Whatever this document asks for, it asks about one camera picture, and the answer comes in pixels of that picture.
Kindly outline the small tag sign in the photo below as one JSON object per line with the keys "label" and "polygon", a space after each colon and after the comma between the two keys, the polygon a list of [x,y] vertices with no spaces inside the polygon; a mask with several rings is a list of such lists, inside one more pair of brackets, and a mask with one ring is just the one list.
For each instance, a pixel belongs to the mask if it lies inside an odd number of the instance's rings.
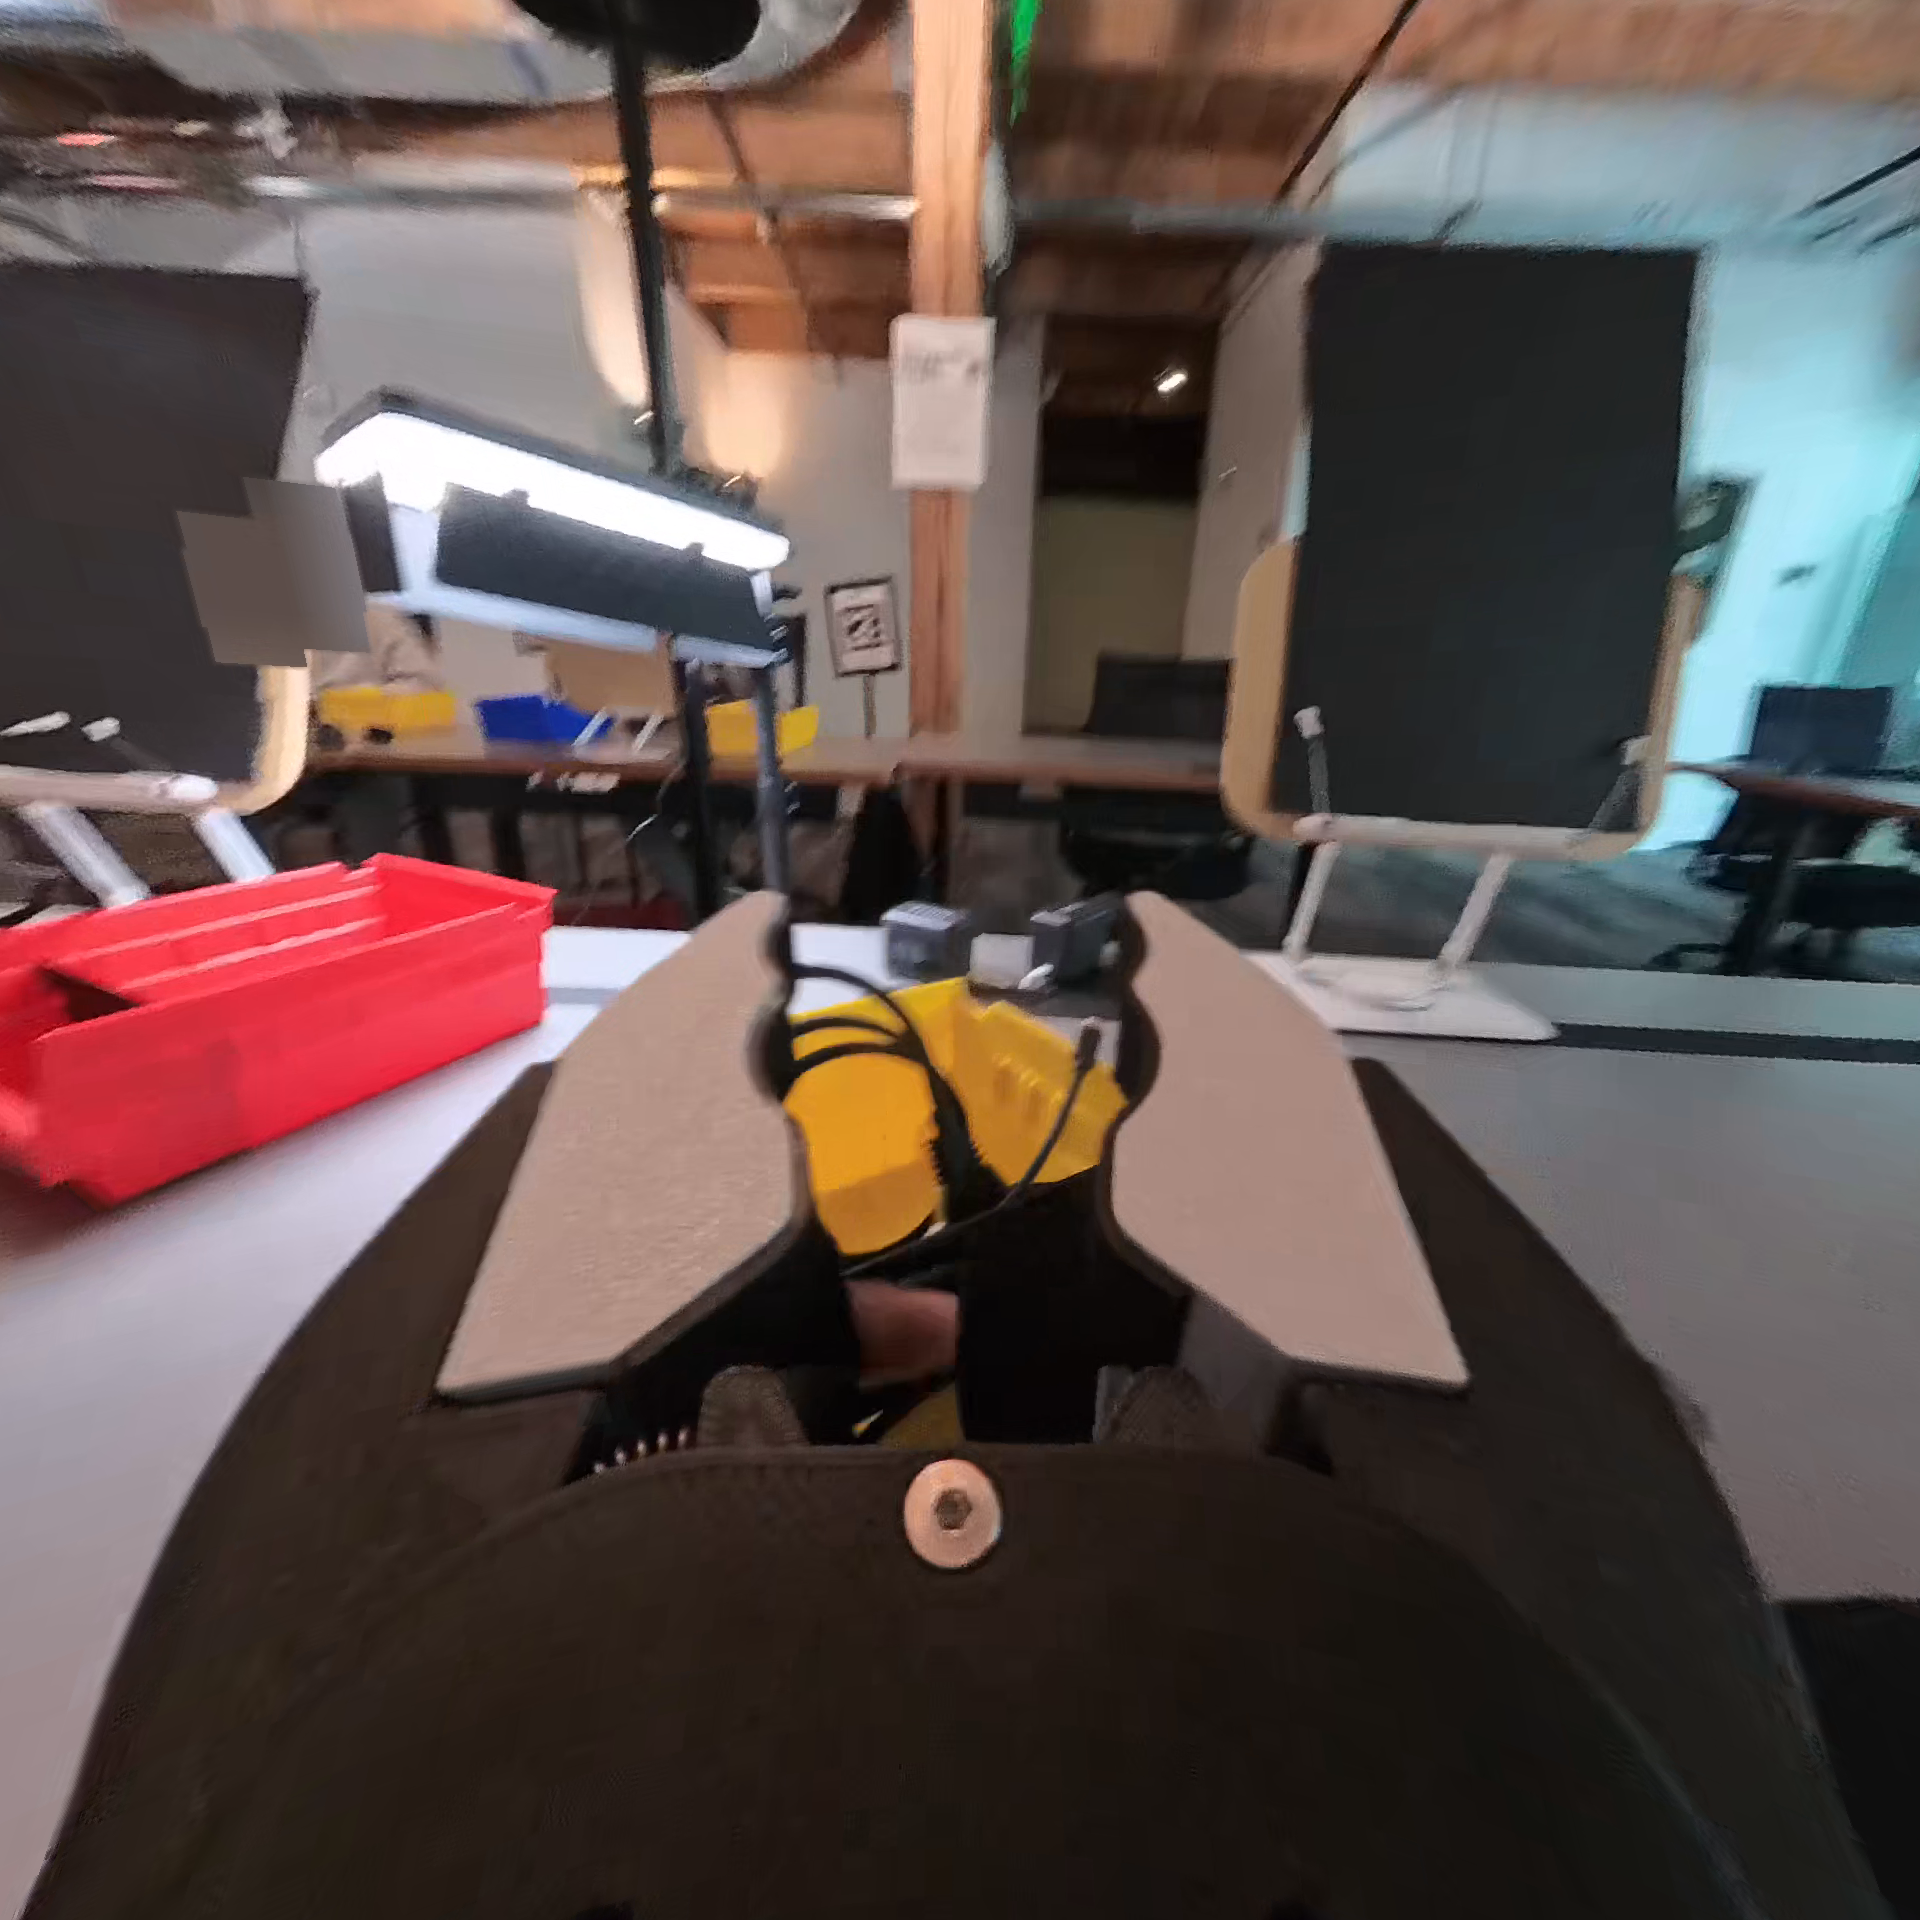
{"label": "small tag sign", "polygon": [[906,625],[898,625],[898,578],[832,578],[818,593],[828,612],[828,665],[832,674],[898,674],[906,672]]}

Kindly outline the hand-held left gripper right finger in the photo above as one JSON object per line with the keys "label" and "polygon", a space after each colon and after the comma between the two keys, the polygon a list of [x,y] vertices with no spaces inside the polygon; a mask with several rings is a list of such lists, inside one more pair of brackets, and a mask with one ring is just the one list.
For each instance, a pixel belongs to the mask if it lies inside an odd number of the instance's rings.
{"label": "hand-held left gripper right finger", "polygon": [[1156,891],[1127,896],[1117,1054],[1102,1217],[1189,1294],[1184,1369],[1229,1431],[1270,1444],[1315,1384],[1473,1390],[1344,1045]]}

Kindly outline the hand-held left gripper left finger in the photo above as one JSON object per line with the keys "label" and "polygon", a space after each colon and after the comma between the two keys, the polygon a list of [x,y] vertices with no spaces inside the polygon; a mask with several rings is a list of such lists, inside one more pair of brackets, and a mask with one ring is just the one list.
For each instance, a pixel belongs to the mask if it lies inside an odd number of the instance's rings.
{"label": "hand-held left gripper left finger", "polygon": [[638,971],[557,1054],[433,1397],[611,1384],[668,1350],[811,1217],[761,1045],[791,1007],[791,896],[759,891]]}

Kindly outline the red plastic bin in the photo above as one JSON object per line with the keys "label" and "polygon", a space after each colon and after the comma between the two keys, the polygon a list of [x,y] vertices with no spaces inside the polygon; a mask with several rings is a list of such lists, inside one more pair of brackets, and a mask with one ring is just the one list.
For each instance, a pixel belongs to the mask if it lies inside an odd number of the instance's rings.
{"label": "red plastic bin", "polygon": [[129,1208],[540,1021],[557,891],[381,851],[0,934],[0,1161]]}

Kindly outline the white board stand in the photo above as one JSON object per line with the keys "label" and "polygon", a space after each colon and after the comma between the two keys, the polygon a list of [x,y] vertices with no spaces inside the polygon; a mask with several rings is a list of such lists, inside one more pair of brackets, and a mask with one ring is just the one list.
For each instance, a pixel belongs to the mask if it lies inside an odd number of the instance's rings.
{"label": "white board stand", "polygon": [[[60,734],[95,753],[114,753],[122,773],[51,773],[18,756],[24,748],[51,748]],[[114,716],[73,725],[60,710],[51,710],[31,723],[4,723],[0,736],[4,817],[24,823],[24,836],[95,907],[129,907],[150,896],[150,885],[114,851],[95,817],[181,823],[228,885],[280,876],[273,851],[241,823],[241,792],[145,756]]]}
{"label": "white board stand", "polygon": [[[1649,773],[1649,734],[1615,748],[1615,774],[1587,825],[1450,825],[1450,823],[1390,823],[1338,817],[1328,773],[1318,710],[1294,716],[1308,748],[1308,823],[1294,825],[1294,905],[1280,919],[1280,952],[1270,971],[1338,1033],[1417,1033],[1417,1045],[1552,1045],[1559,1032],[1473,971],[1478,934],[1521,860],[1589,851]],[[1398,851],[1473,851],[1478,876],[1450,917],[1436,960],[1374,960],[1374,952],[1315,952],[1315,919],[1344,847]]]}

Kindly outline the metal light stand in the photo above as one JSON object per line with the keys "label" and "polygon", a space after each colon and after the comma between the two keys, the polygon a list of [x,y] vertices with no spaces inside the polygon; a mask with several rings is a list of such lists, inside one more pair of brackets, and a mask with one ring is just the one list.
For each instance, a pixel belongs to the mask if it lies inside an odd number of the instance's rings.
{"label": "metal light stand", "polygon": [[[791,896],[791,781],[777,748],[777,672],[791,641],[773,641],[746,665],[752,680],[752,748],[759,748],[759,873],[761,891]],[[668,641],[677,716],[684,716],[684,773],[686,773],[686,917],[706,919],[720,907],[720,847],[716,847],[716,736],[706,736],[706,659]]]}

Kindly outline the long wooden desk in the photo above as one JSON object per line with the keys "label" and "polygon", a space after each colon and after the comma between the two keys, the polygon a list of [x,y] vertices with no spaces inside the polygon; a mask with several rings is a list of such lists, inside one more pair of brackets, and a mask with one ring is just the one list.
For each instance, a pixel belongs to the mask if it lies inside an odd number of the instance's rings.
{"label": "long wooden desk", "polygon": [[[642,748],[517,748],[479,734],[419,734],[396,748],[309,753],[309,774],[609,774],[666,781],[684,764],[684,734]],[[1082,734],[914,734],[914,736],[813,736],[785,753],[791,781],[1008,781],[1008,792],[1152,792],[1219,797],[1219,753],[1184,736],[1082,736]]]}

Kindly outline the studio light panel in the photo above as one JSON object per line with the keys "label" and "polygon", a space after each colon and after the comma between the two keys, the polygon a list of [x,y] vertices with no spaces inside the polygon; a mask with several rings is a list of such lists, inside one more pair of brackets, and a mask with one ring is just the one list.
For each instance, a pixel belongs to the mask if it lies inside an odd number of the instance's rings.
{"label": "studio light panel", "polygon": [[535,641],[777,672],[791,538],[738,499],[370,393],[317,445],[346,499],[369,593]]}

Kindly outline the black office chair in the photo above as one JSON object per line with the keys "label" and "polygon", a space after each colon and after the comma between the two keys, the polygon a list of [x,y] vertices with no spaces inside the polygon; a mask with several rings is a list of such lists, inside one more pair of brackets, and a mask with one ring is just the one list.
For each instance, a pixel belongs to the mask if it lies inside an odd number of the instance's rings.
{"label": "black office chair", "polygon": [[[1226,659],[1100,659],[1086,736],[1219,748],[1229,710]],[[1159,891],[1184,905],[1226,905],[1253,885],[1253,836],[1219,808],[1219,792],[1070,792],[1058,868],[1082,896]]]}
{"label": "black office chair", "polygon": [[1899,781],[1911,764],[1890,764],[1892,690],[1812,690],[1771,680],[1747,723],[1747,753],[1731,781],[1731,808],[1693,851],[1693,876],[1742,905],[1715,971],[1759,971],[1782,926],[1794,926],[1787,968],[1825,968],[1870,926],[1911,926],[1911,808],[1870,817],[1840,803],[1794,803],[1787,781]]}

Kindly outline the black faced plywood board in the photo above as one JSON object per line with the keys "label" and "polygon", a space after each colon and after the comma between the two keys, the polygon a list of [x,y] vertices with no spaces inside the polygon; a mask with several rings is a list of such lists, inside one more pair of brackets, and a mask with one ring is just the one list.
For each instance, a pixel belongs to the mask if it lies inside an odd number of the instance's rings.
{"label": "black faced plywood board", "polygon": [[1318,250],[1299,538],[1236,578],[1245,836],[1615,860],[1657,825],[1693,281],[1696,250]]}
{"label": "black faced plywood board", "polygon": [[217,659],[181,516],[245,516],[245,481],[280,481],[301,345],[301,280],[4,257],[4,764],[281,792],[281,665]]}

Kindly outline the black stand pole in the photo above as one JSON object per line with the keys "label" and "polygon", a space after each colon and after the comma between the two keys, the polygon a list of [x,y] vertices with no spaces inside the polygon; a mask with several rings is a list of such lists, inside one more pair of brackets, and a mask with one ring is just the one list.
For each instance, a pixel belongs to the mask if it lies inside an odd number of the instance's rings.
{"label": "black stand pole", "polygon": [[684,481],[684,393],[677,345],[666,307],[666,227],[654,227],[654,151],[651,151],[651,68],[720,68],[731,66],[761,5],[759,0],[517,0],[526,18],[557,32],[565,46],[611,58],[611,128],[628,166],[628,227],[638,265],[638,345],[642,345],[642,445],[651,470]]}

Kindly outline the white paper notice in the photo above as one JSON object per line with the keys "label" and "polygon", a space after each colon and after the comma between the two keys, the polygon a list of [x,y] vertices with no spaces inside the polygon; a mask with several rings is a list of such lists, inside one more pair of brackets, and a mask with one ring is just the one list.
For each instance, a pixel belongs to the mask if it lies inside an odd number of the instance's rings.
{"label": "white paper notice", "polygon": [[989,315],[892,324],[892,485],[978,491],[989,470]]}

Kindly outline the wooden office desk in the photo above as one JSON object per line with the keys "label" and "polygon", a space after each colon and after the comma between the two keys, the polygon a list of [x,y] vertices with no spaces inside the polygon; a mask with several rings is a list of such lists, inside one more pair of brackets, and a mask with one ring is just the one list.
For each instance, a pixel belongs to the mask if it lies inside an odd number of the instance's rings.
{"label": "wooden office desk", "polygon": [[1755,803],[1812,808],[1812,817],[1856,817],[1856,823],[1920,823],[1911,774],[1782,774],[1742,756],[1684,764],[1674,756],[1665,774],[1704,774]]}

